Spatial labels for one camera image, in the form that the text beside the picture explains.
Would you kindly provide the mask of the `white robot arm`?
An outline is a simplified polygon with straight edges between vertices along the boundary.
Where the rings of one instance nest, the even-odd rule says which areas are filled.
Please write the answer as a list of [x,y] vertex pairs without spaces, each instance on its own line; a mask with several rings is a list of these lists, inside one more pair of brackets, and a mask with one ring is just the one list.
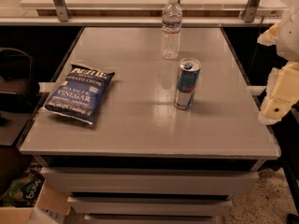
[[261,34],[257,42],[275,45],[277,55],[287,61],[282,68],[271,70],[258,116],[262,124],[273,125],[299,101],[299,2],[295,1],[282,20]]

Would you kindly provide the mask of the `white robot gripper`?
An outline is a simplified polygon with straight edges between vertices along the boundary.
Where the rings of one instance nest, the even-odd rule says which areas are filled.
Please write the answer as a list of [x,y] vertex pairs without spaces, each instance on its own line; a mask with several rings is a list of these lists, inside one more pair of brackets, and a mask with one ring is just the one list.
[[273,125],[280,122],[299,101],[299,62],[288,61],[281,69],[273,68],[265,91],[258,120],[262,124]]

